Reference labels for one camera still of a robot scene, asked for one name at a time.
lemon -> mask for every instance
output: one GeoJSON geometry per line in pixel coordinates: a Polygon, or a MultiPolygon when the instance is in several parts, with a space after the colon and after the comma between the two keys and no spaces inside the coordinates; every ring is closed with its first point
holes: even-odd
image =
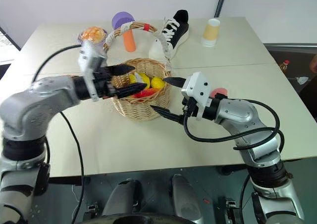
{"type": "Polygon", "coordinates": [[[152,88],[161,89],[165,86],[165,82],[159,77],[154,77],[151,81],[151,86],[152,88]]]}
{"type": "Polygon", "coordinates": [[[129,74],[130,84],[134,84],[137,82],[134,74],[129,74]]]}
{"type": "Polygon", "coordinates": [[[142,77],[143,82],[147,84],[145,89],[148,89],[150,87],[150,85],[151,85],[150,78],[145,73],[138,73],[138,74],[142,77]]]}

black and white sneaker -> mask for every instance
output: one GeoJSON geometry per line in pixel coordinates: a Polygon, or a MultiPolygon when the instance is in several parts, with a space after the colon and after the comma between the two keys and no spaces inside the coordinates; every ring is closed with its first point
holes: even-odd
{"type": "MultiPolygon", "coordinates": [[[[188,38],[188,12],[186,10],[178,10],[172,19],[168,19],[165,23],[162,34],[166,38],[171,59],[174,57],[177,48],[188,38]]],[[[165,61],[162,45],[156,39],[150,50],[149,58],[158,61],[165,61]]]]}

basket handle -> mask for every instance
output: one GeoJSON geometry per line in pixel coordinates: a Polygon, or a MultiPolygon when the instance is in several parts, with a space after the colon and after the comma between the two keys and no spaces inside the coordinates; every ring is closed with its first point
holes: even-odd
{"type": "Polygon", "coordinates": [[[163,48],[163,53],[165,55],[166,58],[166,64],[165,64],[165,70],[166,71],[171,71],[171,65],[170,65],[170,51],[168,49],[168,44],[166,41],[166,38],[164,37],[164,35],[159,32],[154,26],[144,23],[144,22],[128,22],[128,23],[124,23],[121,25],[120,28],[117,28],[116,30],[112,31],[106,38],[106,41],[104,43],[104,50],[107,51],[110,47],[110,45],[112,44],[113,40],[118,37],[121,36],[123,33],[125,33],[126,31],[130,30],[130,29],[139,29],[139,30],[144,30],[144,31],[148,31],[151,32],[161,43],[162,48],[163,48]]]}

woven basket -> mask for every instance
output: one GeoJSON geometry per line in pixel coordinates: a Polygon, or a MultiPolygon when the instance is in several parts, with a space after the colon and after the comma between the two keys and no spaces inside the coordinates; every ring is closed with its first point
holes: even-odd
{"type": "MultiPolygon", "coordinates": [[[[109,46],[111,45],[112,41],[117,37],[122,35],[125,31],[130,29],[142,29],[145,31],[152,32],[156,38],[162,44],[163,51],[165,57],[167,59],[166,64],[162,64],[156,60],[149,59],[149,58],[136,58],[131,59],[124,64],[131,65],[135,67],[134,72],[145,73],[150,79],[153,77],[160,77],[160,78],[167,78],[170,77],[170,64],[169,64],[169,51],[167,47],[167,42],[164,36],[160,32],[156,30],[155,27],[142,23],[142,22],[131,22],[126,23],[121,26],[121,28],[116,29],[112,33],[108,35],[106,38],[106,42],[104,44],[104,50],[108,50],[109,46]]],[[[114,76],[112,79],[112,84],[116,88],[122,88],[127,86],[130,82],[129,75],[125,74],[122,76],[114,76]]],[[[170,85],[165,83],[165,86],[159,90],[158,92],[154,93],[151,96],[135,99],[131,97],[117,99],[112,98],[114,107],[117,111],[133,120],[138,121],[146,121],[152,120],[159,116],[157,112],[155,112],[150,105],[156,105],[163,108],[167,108],[170,101],[170,85]]]]}

white shoelace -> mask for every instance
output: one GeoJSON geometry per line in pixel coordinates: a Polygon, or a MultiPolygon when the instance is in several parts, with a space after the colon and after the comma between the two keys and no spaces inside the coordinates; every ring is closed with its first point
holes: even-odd
{"type": "Polygon", "coordinates": [[[179,23],[174,19],[168,19],[166,24],[165,24],[165,28],[162,32],[162,34],[164,35],[164,37],[166,38],[167,42],[170,42],[170,40],[173,38],[175,31],[177,30],[177,28],[179,27],[179,23]]]}

